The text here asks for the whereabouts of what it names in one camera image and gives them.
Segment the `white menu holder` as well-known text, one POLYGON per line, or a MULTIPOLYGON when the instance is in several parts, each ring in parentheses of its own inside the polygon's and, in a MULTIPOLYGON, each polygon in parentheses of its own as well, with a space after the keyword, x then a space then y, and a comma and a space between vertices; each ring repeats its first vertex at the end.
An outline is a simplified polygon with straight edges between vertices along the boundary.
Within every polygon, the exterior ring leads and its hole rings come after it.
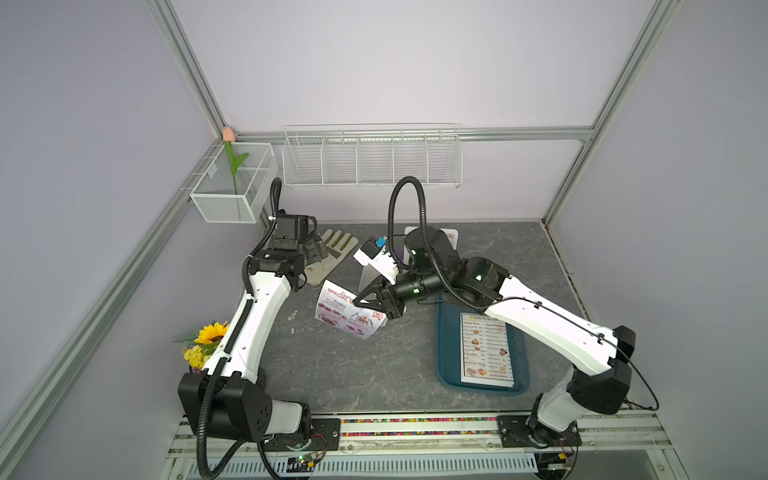
POLYGON ((379 275, 372 268, 363 268, 361 279, 359 282, 359 293, 370 284, 380 284, 382 281, 387 281, 381 275, 379 275))
MULTIPOLYGON (((417 229, 418 229, 418 226, 406 226, 404 229, 404 234, 408 235, 409 233, 411 233, 412 231, 416 231, 417 229)), ((441 228, 441 231, 443 231, 446 234, 452 248, 454 250, 457 250, 459 232, 456 229, 451 229, 451 228, 441 228)))

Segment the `pink artificial tulip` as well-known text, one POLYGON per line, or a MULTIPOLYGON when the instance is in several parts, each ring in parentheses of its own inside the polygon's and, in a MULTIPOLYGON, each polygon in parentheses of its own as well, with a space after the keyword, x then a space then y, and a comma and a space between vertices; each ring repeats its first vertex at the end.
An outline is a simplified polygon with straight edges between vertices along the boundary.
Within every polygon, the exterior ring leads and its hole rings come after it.
POLYGON ((243 153, 240 155, 235 154, 233 143, 236 141, 236 134, 235 134, 235 131, 230 126, 225 126, 222 129, 222 140, 224 142, 224 148, 229 160, 229 170, 232 177, 234 194, 238 195, 239 189, 237 185, 237 173, 240 166, 248 158, 249 154, 248 153, 243 153))

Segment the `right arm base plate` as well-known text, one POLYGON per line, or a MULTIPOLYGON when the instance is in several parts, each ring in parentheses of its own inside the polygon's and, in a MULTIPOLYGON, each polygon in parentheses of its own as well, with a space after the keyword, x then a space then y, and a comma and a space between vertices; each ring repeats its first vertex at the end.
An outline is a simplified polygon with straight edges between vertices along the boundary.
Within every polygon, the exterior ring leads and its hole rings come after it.
POLYGON ((576 422, 572 422, 565 431, 557 432, 536 424, 528 425, 528 415, 499 415, 497 427, 504 448, 580 447, 582 439, 576 422))

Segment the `yellow header menu sheet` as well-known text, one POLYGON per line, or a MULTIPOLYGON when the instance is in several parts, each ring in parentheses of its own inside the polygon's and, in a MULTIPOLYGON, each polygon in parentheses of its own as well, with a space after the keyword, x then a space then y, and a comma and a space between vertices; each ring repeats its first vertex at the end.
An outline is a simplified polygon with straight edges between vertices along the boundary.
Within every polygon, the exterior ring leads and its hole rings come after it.
POLYGON ((460 381, 512 388, 515 377, 507 324, 484 315, 461 313, 460 325, 460 381))

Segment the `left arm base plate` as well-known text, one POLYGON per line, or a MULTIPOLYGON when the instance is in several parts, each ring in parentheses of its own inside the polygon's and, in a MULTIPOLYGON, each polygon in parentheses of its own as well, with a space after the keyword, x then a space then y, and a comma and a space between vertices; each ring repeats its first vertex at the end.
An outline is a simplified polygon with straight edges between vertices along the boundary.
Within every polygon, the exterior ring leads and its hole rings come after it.
POLYGON ((302 425, 293 434, 270 434, 265 438, 267 452, 288 451, 337 451, 341 439, 339 417, 311 418, 309 425, 302 425))

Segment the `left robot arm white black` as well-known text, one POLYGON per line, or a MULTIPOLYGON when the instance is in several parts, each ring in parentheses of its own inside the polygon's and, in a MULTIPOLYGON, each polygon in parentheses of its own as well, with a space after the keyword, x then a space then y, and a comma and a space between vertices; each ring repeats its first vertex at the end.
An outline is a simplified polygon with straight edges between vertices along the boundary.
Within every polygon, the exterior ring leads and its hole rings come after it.
POLYGON ((203 366, 178 385, 203 479, 219 477, 246 443, 263 454, 272 438, 304 446, 313 437, 309 406, 272 399, 260 367, 277 314, 306 282, 305 246, 317 225, 311 216, 282 210, 281 191, 281 180, 273 179, 269 226, 241 266, 243 293, 228 331, 203 366))

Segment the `red special menu sheet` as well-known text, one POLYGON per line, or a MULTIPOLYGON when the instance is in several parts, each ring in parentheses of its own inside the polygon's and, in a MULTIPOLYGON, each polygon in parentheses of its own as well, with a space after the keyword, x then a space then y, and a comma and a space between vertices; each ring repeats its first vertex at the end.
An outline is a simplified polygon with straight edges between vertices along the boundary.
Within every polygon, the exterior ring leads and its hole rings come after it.
POLYGON ((315 319, 357 338, 370 338, 387 320, 371 321, 353 304, 354 298, 352 292, 326 280, 316 303, 315 319))

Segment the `white mesh wall basket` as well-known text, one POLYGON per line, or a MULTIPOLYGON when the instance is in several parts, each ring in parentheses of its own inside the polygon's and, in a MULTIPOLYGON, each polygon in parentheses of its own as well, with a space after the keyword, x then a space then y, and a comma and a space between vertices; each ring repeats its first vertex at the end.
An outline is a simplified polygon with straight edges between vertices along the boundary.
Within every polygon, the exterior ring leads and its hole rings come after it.
POLYGON ((190 192, 202 218, 210 224, 256 224, 268 203, 269 187, 279 169, 269 143, 234 142, 236 155, 248 153, 237 173, 235 195, 227 153, 222 146, 210 156, 190 192))

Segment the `teal plastic tray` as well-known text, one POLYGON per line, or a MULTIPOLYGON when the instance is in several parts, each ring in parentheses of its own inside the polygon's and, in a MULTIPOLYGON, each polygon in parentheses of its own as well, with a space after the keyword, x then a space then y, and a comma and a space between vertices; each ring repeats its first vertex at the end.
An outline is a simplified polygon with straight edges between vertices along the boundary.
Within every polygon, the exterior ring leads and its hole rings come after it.
POLYGON ((525 335, 452 303, 438 307, 436 371, 451 389, 520 396, 530 387, 525 335))

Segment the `yellow sunflower bouquet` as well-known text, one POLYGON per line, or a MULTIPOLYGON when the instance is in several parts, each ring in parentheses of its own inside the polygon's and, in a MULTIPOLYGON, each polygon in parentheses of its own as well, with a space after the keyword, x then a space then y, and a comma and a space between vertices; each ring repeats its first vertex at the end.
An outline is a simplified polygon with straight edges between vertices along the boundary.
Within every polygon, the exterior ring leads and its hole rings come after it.
POLYGON ((202 371, 205 363, 216 351, 228 330, 229 324, 227 322, 214 322, 174 340, 175 344, 184 346, 183 359, 188 364, 191 373, 202 371))

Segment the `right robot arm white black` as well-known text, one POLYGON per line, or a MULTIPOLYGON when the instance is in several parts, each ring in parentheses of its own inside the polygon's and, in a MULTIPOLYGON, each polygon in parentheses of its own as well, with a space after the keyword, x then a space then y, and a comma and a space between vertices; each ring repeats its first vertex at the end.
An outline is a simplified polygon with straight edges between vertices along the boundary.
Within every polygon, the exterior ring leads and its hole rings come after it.
POLYGON ((357 307, 396 319, 404 315, 408 303, 439 295, 522 331, 570 362, 570 372, 536 398, 530 414, 514 417, 506 426, 506 436, 518 444, 555 447, 575 433, 583 415, 613 415, 627 404, 632 378, 640 373, 632 361, 635 332, 583 319, 487 258, 461 258, 447 235, 429 226, 426 196, 416 177, 405 176, 395 184, 386 236, 366 241, 355 258, 378 273, 355 297, 357 307), (394 246, 394 216, 400 191, 407 185, 416 192, 419 225, 404 237, 408 258, 402 260, 394 246))

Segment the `aluminium front rail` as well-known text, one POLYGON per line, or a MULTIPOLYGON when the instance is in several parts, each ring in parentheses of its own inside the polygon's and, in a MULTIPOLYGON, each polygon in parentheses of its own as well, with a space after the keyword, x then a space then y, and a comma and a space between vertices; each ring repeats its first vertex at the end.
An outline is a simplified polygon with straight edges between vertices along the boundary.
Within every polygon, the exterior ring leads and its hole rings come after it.
POLYGON ((224 479, 686 479, 657 416, 588 414, 545 448, 512 434, 514 411, 319 415, 296 447, 243 445, 224 479))

